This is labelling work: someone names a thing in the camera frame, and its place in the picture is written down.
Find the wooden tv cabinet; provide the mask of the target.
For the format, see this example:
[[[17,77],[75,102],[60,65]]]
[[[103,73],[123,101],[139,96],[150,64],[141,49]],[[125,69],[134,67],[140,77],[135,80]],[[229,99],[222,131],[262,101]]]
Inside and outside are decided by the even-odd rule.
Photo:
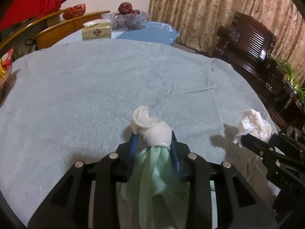
[[[26,41],[32,41],[37,48],[44,49],[53,46],[55,43],[83,28],[85,22],[100,19],[102,14],[109,13],[108,10],[89,12],[82,16],[61,20],[60,16],[66,9],[58,10],[45,17],[34,17],[25,21],[19,27],[14,26],[6,37],[1,36],[1,55],[4,55],[10,48],[14,48],[14,58],[26,55],[29,46]]]

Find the tissue box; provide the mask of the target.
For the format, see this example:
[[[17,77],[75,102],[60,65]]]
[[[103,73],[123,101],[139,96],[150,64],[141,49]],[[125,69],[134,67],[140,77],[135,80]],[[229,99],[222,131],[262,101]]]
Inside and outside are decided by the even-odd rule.
[[[82,28],[82,39],[92,40],[100,38],[112,38],[112,25],[110,20],[96,19],[85,22]]]

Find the green rubber glove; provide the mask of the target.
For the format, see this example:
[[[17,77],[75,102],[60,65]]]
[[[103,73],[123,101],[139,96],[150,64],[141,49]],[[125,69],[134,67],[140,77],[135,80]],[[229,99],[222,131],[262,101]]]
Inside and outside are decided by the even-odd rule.
[[[149,107],[137,107],[130,120],[135,135],[146,147],[135,159],[130,180],[123,184],[124,199],[137,200],[141,228],[155,228],[153,198],[161,195],[178,228],[184,228],[187,219],[189,184],[180,182],[171,159],[172,128],[149,114]]]

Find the glass fruit bowl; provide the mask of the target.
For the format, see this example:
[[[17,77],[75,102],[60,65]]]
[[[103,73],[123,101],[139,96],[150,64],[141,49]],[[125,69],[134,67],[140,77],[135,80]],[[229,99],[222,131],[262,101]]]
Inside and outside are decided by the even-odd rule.
[[[140,14],[118,14],[103,13],[101,17],[110,21],[112,30],[138,30],[142,27],[142,23],[150,18],[153,13],[140,12]]]

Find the red snack bag pile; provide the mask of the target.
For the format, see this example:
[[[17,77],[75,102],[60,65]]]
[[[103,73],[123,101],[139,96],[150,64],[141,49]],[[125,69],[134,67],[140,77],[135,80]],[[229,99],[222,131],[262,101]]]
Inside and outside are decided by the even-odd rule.
[[[4,88],[8,77],[11,74],[12,69],[12,57],[13,57],[14,47],[11,47],[2,57],[1,57],[1,89]]]

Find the beige patterned curtain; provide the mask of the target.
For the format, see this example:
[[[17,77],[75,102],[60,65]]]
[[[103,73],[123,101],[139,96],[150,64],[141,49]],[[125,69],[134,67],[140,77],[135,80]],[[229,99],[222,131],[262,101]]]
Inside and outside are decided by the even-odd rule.
[[[277,38],[271,56],[290,63],[304,82],[304,18],[292,0],[151,0],[152,21],[179,31],[178,42],[212,54],[220,26],[229,27],[235,12],[263,23]]]

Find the red orange bag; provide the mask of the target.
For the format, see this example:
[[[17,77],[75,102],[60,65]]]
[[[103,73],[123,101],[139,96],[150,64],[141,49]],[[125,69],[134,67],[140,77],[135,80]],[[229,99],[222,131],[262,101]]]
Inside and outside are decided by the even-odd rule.
[[[74,19],[76,17],[83,16],[85,14],[85,12],[86,12],[85,3],[78,4],[73,7],[67,8],[67,10],[63,13],[63,18],[65,20]]]

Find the blue tablecloth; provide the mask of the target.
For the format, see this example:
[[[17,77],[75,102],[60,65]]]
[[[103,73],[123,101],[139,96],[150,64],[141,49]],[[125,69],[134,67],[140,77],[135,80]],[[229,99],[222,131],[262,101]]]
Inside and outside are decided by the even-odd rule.
[[[179,32],[163,22],[144,21],[138,30],[116,30],[112,31],[111,39],[135,40],[154,42],[173,46]]]

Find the green potted plant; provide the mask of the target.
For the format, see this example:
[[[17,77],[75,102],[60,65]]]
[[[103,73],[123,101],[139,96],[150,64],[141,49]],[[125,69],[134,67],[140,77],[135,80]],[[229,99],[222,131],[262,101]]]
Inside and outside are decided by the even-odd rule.
[[[304,87],[301,87],[297,72],[293,69],[292,65],[287,60],[284,60],[280,57],[278,57],[276,61],[284,70],[287,80],[296,90],[297,94],[299,95],[299,99],[304,99]]]

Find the large white tissue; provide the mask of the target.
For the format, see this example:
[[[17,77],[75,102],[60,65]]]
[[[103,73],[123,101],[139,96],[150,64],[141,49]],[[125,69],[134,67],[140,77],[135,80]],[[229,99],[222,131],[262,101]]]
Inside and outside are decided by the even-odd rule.
[[[253,109],[245,110],[238,125],[238,133],[233,138],[233,143],[242,147],[241,137],[251,134],[268,143],[274,134],[271,124],[262,118],[261,114]]]

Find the grey-blue table towel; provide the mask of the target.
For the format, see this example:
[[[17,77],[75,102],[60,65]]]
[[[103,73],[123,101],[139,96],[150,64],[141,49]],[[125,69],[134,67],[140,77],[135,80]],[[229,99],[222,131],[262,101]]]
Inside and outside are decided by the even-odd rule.
[[[78,160],[128,141],[138,106],[213,163],[230,161],[268,207],[279,190],[260,158],[234,144],[244,111],[269,115],[231,65],[151,42],[102,39],[53,46],[13,63],[1,105],[1,192],[27,224]]]

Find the dark wooden side table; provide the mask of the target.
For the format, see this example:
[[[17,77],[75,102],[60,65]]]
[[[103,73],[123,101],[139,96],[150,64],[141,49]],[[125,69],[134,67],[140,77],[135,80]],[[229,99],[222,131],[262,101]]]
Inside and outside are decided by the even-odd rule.
[[[279,130],[293,126],[304,132],[304,105],[296,88],[281,73],[270,73],[266,84],[266,108]]]

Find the red apple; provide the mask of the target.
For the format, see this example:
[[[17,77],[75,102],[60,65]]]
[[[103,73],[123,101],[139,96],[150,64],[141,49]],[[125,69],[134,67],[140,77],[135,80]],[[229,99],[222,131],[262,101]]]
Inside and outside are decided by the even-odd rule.
[[[123,15],[131,13],[133,10],[132,4],[129,2],[123,2],[118,7],[118,12]]]

